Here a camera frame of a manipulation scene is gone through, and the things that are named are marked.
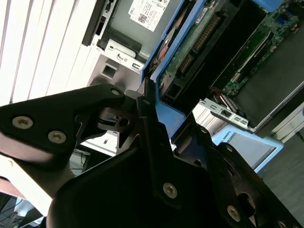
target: white slats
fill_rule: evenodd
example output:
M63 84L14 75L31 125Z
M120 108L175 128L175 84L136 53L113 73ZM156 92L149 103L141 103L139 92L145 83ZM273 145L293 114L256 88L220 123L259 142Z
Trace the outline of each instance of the white slats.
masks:
M54 2L29 94L30 99L46 95L74 3L74 0Z
M51 5L52 0L35 0L33 2L15 83L13 102L24 101L28 98Z
M79 0L67 27L47 95L65 91L94 6L95 0Z
M30 0L11 0L0 68L0 105L10 102L19 65Z
M0 47L2 45L2 35L4 31L4 21L6 16L6 7L7 7L7 1L1 0L0 1Z
M0 0L0 106L87 86L100 52L81 44L96 0Z

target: drive label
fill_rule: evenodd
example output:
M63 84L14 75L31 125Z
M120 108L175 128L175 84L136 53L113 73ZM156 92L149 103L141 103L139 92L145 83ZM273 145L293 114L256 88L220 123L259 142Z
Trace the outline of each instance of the drive label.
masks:
M130 18L154 32L170 0L133 0Z

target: gray floor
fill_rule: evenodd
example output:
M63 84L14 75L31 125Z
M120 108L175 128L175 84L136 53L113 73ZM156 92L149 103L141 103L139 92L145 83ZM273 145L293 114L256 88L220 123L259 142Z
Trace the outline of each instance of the gray floor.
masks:
M293 136L259 176L304 227L304 142Z

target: silver screw head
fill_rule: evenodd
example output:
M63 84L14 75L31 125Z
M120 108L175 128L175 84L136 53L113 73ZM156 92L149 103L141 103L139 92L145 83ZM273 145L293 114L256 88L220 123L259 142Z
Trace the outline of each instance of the silver screw head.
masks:
M112 89L111 91L112 91L112 93L115 94L115 95L119 95L119 94L120 94L116 89Z
M241 216L240 216L238 210L237 210L235 207L229 205L229 206L227 207L227 211L228 211L228 214L229 214L236 222L239 222L239 221L241 220Z
M203 133L208 133L207 130L206 130L205 128L203 128L203 127L201 127L200 130L201 130Z
M278 220L277 223L279 224L280 228L287 228L287 226L285 225L285 223L281 220Z
M34 123L32 119L27 116L17 116L12 120L12 124L14 125L14 127L20 129L28 129L33 126Z
M162 189L169 198L175 199L177 197L177 190L173 184L164 183Z
M51 131L47 136L52 143L61 144L67 140L66 134L61 131Z
M147 101L147 100L143 100L147 105L149 105L150 104L150 102L149 101Z
M232 151L233 151L232 147L231 147L231 146L229 146L229 145L227 145L227 146L226 146L226 148L227 148L227 150L229 150L230 152L232 152Z

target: green circuit board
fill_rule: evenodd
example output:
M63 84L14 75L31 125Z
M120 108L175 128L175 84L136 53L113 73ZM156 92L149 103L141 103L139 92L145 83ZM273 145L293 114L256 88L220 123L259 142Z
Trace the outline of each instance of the green circuit board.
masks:
M179 49L174 54L174 57L168 64L165 72L160 77L159 85L166 84L171 76L176 76L177 71L184 72L193 60L190 52L198 52L206 41L208 35L220 21L217 16L216 9L221 6L223 1L211 1L209 6L205 6L197 21L193 24L187 36L183 40Z
M235 96L280 43L290 33L295 33L299 29L297 27L299 17L286 10L287 4L288 2L285 2L277 11L266 15L225 71L222 72L221 76L231 78L222 91L228 97ZM258 57L255 62L249 60L254 57Z

